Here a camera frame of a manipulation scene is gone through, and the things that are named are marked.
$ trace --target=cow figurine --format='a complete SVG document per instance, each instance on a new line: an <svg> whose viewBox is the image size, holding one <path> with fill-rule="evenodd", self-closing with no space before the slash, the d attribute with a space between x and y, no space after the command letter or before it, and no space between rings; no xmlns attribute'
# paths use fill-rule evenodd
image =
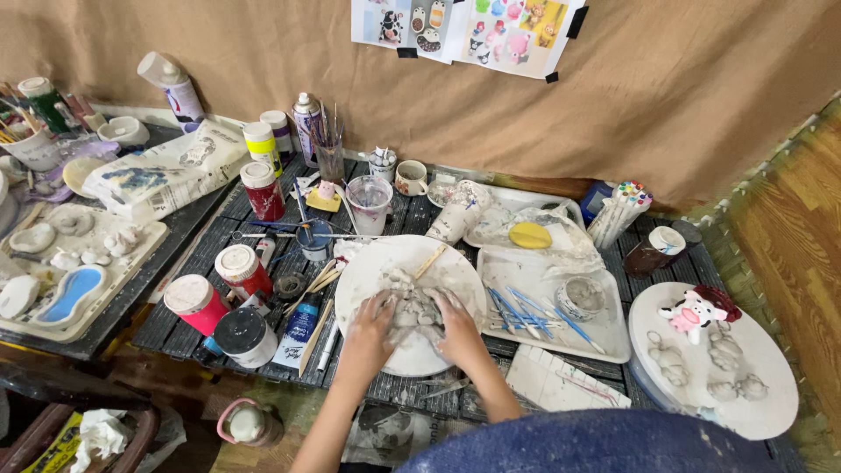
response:
<svg viewBox="0 0 841 473"><path fill-rule="evenodd" d="M400 33L403 25L399 20L403 18L402 13L395 13L392 10L383 9L383 21L379 23L379 40L382 43L390 43L392 45L400 44Z"/></svg>
<svg viewBox="0 0 841 473"><path fill-rule="evenodd" d="M674 308L663 307L659 314L669 319L669 325L678 332L686 332L689 343L697 345L701 342L701 329L714 320L727 318L727 311L715 307L694 290L687 290L684 296L685 299L675 304Z"/></svg>

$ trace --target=red paint jar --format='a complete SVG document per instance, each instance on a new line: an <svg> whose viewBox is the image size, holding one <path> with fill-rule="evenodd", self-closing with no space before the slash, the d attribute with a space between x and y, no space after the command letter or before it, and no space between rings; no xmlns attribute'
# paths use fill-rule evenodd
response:
<svg viewBox="0 0 841 473"><path fill-rule="evenodd" d="M266 298L273 294L272 279L248 245L225 248L216 255L214 266L225 284L243 301L257 291L262 291Z"/></svg>
<svg viewBox="0 0 841 473"><path fill-rule="evenodd" d="M240 170L243 185L246 186L248 201L254 215L260 221L277 221L283 216L283 191L275 177L272 166L267 162L249 162Z"/></svg>
<svg viewBox="0 0 841 473"><path fill-rule="evenodd" d="M213 334L216 324L228 312L228 301L199 274L182 276L169 284L163 303L204 336Z"/></svg>

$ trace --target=plastic bag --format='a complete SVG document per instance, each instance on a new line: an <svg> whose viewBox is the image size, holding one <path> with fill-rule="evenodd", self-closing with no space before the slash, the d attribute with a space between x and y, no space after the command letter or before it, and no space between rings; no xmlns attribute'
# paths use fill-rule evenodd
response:
<svg viewBox="0 0 841 473"><path fill-rule="evenodd" d="M241 132L205 120L193 133L96 169L82 190L142 225L226 185L249 160Z"/></svg>
<svg viewBox="0 0 841 473"><path fill-rule="evenodd" d="M508 232L523 221L546 228L552 237L552 246L534 250L518 247L512 242ZM468 231L465 240L481 247L503 247L543 255L567 273L586 274L605 268L605 262L593 246L590 235L568 218L568 210L564 205L551 210L530 207L511 212L494 203Z"/></svg>
<svg viewBox="0 0 841 473"><path fill-rule="evenodd" d="M171 407L161 407L161 426L152 444L163 445L154 452L146 453L137 465L135 473L151 473L169 458L178 445L184 442L187 442L187 431L184 430L184 420L181 419L181 415Z"/></svg>

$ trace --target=right hand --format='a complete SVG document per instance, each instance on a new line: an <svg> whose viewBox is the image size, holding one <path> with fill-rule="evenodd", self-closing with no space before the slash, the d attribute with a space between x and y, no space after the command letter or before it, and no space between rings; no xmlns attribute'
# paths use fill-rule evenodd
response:
<svg viewBox="0 0 841 473"><path fill-rule="evenodd" d="M444 358L452 361L468 376L477 374L489 365L494 366L494 361L476 329L476 323L458 296L441 286L426 288L423 291L435 301L444 319L446 338L438 343L438 350Z"/></svg>

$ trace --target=brown cloth backdrop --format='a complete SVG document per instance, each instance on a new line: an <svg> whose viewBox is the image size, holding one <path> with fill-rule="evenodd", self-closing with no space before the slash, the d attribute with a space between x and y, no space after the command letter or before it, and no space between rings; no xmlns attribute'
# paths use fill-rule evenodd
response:
<svg viewBox="0 0 841 473"><path fill-rule="evenodd" d="M157 50L208 111L255 120L306 91L338 102L351 149L524 177L638 179L686 207L724 190L841 77L833 0L600 0L544 81L399 59L350 41L336 0L0 0L0 78L51 77L166 106L135 73Z"/></svg>

